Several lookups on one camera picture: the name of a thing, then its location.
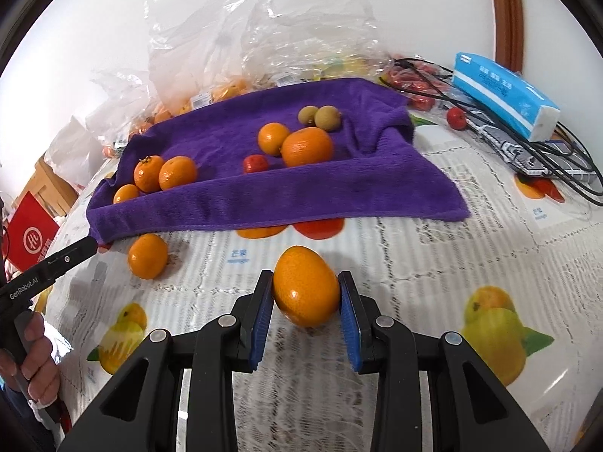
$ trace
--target blue gripper pad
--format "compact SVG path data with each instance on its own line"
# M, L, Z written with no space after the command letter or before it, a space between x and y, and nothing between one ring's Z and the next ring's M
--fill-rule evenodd
M262 302L260 303L260 308L257 311L257 317L251 331L249 363L254 371L257 370L257 365L262 361L273 306L274 296L272 295L272 277L270 277L269 287L264 290Z
M343 339L346 342L347 357L352 364L354 372L358 372L362 365L360 357L360 328L356 315L354 314L354 308L352 307L352 301L345 283L340 284L341 287L341 330L343 332Z

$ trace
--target blue tissue box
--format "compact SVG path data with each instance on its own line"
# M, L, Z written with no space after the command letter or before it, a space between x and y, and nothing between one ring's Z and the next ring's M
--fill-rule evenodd
M498 63L456 55L452 84L490 108L528 141L548 141L561 111L544 93Z

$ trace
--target black cable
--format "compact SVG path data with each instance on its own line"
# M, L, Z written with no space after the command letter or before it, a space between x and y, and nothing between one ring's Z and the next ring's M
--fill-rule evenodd
M591 195L593 195L596 197L602 197L603 191L592 190L587 185L584 185L582 182L579 182L574 177L569 175L565 170L561 169L557 163L555 163L553 160L551 160L549 157L547 157L545 155L545 153L548 153L548 154L551 154L551 155L554 155L557 157L562 157L565 159L565 161L573 164L574 166L578 167L581 170L584 170L584 171L590 172L590 173L595 173L595 175L599 179L599 182L601 182L601 185L603 185L603 175L601 175L601 172L594 164L594 162L592 160L592 156L590 155L590 152L584 146L582 141L580 141L580 139L578 137L576 137L576 135L569 128L567 128L562 123L558 123L558 125L557 125L557 133L560 135L562 140L564 140L565 143L568 145L568 147L570 149L569 153L562 153L562 152L558 151L557 149L555 149L554 147L552 147L550 144L533 143L530 141L526 141L523 138L523 136L521 136L512 127L508 126L501 119L499 119L499 117L496 116L496 114L493 113L490 109L488 109L484 104L481 104L477 101L474 101L473 104L469 104L467 102L451 98L448 95L444 94L438 87L436 87L432 83L431 80L436 79L436 80L446 84L449 87L451 86L451 84L448 83L448 81L440 78L439 76L435 76L435 75L432 75L427 72L422 72L422 70L418 69L411 61L419 61L419 62L428 63L428 64L435 64L435 63L432 63L430 61L423 60L420 58L402 58L402 59L394 61L395 66L399 66L403 69L412 70L421 79L421 81L425 82L431 89L433 89L437 93L437 95L434 95L432 93L414 91L414 90L400 89L400 88L388 83L383 78L380 78L381 82L384 83L386 86L388 86L394 90L397 90L398 92L403 92L403 93L408 93L408 94L412 94L412 95L418 95L418 96L423 96L423 97L427 97L427 98L433 98L433 99L449 102L449 103L455 105L456 107L460 108L461 110L463 110L463 112L465 112L468 116L473 117L474 119L483 121L482 117L478 117L475 113L473 113L469 109L472 108L472 109L480 110L482 113L485 114L486 118L492 123L493 126L506 132L515 142L520 144L534 158L539 160L561 182L566 184L569 188L571 188L573 191L578 193L581 197L588 200L589 202L592 202L598 206L603 206L603 202L596 200L591 196ZM451 70L448 70L447 68L444 68L442 66L440 66L440 67L442 69L444 69L445 71L452 73ZM581 149L575 147L575 143L578 143L578 145L581 147ZM584 161L584 163L586 164L586 167L584 164L577 163L573 158L571 158L571 156L574 154L578 155L578 157L580 157L581 160Z

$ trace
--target hand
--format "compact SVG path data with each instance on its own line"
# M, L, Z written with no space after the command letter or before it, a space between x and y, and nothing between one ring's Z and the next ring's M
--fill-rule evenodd
M44 318L40 313L34 313L26 326L25 339L32 342L21 366L23 376L29 380L27 391L31 399L49 405L57 397L60 377L58 367L50 357L52 343L44 336ZM20 392L14 378L16 374L17 365L8 353L0 349L0 376L11 389Z

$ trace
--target plastic bag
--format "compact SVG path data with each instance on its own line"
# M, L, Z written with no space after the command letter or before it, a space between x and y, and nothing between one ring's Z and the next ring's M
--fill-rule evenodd
M92 82L101 86L108 98L86 117L86 128L101 142L107 158L120 156L133 134L143 134L172 117L159 102L147 72L106 70Z
M184 20L190 0L145 6L150 79L172 114L302 78L377 78L387 62L368 0L197 1Z
M408 97L410 99L408 107L421 112L421 118L446 124L445 116L450 105L434 97L416 95L413 92L434 96L438 96L441 92L448 98L471 103L471 98L448 83L448 79L444 79L449 77L450 73L443 68L423 61L410 61L410 64L406 65L404 61L399 61L402 57L402 55L394 55L394 61L385 68L380 81Z
M389 61L368 0L260 0L241 42L243 74L259 87L377 79Z
M58 131L44 154L44 162L77 191L82 191L102 166L101 143L75 118Z

